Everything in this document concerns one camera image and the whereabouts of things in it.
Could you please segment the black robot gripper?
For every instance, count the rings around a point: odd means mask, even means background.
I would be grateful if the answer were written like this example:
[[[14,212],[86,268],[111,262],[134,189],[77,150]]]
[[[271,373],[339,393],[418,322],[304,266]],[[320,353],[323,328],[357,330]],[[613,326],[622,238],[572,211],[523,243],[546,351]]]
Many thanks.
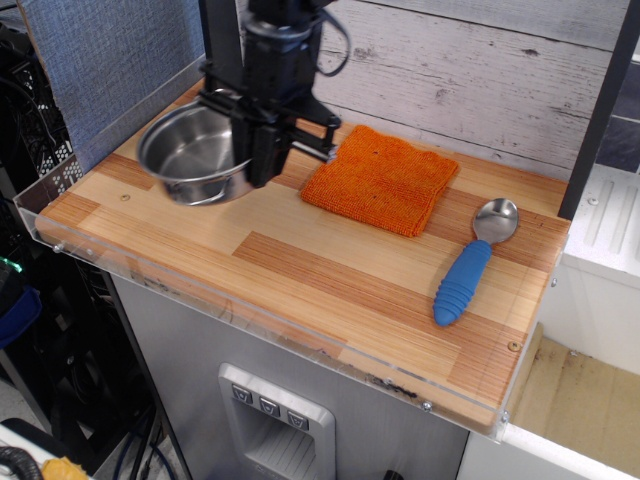
[[[318,64],[324,19],[245,19],[241,98],[230,103],[202,102],[228,116],[234,164],[251,159],[249,180],[262,188],[282,173],[289,150],[322,162],[336,156],[333,134],[337,115],[314,97],[317,74],[331,77]]]

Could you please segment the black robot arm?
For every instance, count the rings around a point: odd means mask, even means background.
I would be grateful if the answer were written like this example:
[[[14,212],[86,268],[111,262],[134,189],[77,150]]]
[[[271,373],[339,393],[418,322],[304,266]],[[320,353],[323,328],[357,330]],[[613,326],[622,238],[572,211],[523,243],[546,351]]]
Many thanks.
[[[340,118],[313,95],[322,69],[325,23],[341,24],[325,1],[233,1],[199,4],[205,47],[204,103],[231,120],[234,161],[248,182],[265,186],[281,174],[289,151],[334,159]]]

